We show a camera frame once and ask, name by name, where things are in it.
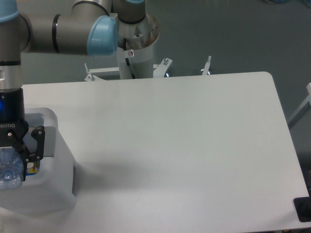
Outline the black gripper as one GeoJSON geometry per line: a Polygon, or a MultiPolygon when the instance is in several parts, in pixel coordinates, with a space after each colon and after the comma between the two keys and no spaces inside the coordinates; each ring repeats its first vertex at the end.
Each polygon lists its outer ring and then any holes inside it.
{"type": "Polygon", "coordinates": [[[0,146],[12,147],[8,133],[14,137],[14,148],[20,155],[23,164],[23,181],[27,176],[27,165],[43,159],[45,146],[45,127],[30,128],[30,136],[36,142],[36,148],[29,150],[23,138],[29,125],[25,119],[23,89],[14,89],[0,93],[0,146]]]}

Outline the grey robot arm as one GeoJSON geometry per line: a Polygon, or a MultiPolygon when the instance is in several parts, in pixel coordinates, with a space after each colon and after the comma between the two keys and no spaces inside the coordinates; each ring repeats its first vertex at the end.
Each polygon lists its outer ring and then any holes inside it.
{"type": "Polygon", "coordinates": [[[21,53],[109,56],[118,46],[117,21],[131,25],[146,17],[143,0],[78,0],[68,16],[24,15],[14,0],[0,3],[0,147],[17,159],[3,178],[24,181],[27,165],[43,158],[45,129],[25,119],[21,53]]]}

